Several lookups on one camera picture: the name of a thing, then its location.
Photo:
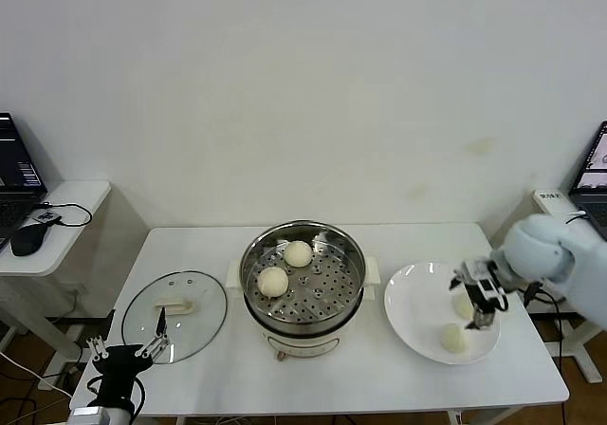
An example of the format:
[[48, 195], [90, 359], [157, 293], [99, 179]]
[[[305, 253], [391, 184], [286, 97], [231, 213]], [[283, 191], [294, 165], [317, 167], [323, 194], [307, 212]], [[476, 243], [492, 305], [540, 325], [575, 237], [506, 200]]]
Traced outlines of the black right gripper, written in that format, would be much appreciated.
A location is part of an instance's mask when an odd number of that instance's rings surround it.
[[489, 329], [495, 319], [498, 306], [498, 284], [493, 273], [481, 276], [470, 276], [463, 270], [456, 270], [451, 279], [449, 290], [465, 285], [470, 301], [476, 309], [473, 310], [472, 319], [466, 325], [467, 330]]

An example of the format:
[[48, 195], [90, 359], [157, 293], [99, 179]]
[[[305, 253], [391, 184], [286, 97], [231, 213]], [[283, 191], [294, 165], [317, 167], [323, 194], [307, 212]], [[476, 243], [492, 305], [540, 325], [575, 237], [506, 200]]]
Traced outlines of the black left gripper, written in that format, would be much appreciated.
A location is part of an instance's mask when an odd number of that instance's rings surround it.
[[106, 348], [105, 342], [115, 316], [111, 309], [99, 325], [99, 334], [86, 340], [93, 366], [101, 374], [101, 384], [93, 406], [134, 409], [131, 395], [137, 375], [152, 366], [170, 344], [167, 334], [166, 308], [160, 307], [154, 337], [142, 344], [116, 345]]

